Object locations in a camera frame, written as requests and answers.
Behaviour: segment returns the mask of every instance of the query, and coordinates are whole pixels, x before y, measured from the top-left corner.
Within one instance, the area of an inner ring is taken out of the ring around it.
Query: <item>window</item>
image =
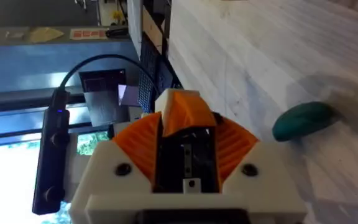
[[[78,136],[78,153],[92,154],[103,140],[108,140],[107,132]],[[39,149],[40,141],[0,146],[0,223],[71,223],[69,203],[62,202],[54,214],[38,216],[31,211]]]

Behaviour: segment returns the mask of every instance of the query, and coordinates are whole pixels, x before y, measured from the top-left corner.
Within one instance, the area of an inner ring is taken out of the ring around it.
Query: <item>table surface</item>
[[[186,89],[262,141],[292,106],[335,107],[342,120],[281,154],[305,223],[358,223],[358,13],[323,0],[173,1],[168,57]]]

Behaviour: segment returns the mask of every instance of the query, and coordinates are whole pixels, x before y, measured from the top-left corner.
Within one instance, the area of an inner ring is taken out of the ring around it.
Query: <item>teal sponge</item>
[[[278,117],[273,126],[273,136],[277,141],[307,136],[333,124],[335,117],[335,111],[325,103],[303,103]]]

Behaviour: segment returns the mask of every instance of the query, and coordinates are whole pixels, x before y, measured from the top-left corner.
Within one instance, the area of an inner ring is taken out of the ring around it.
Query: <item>wall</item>
[[[0,27],[96,26],[96,4],[85,13],[74,0],[0,0]]]

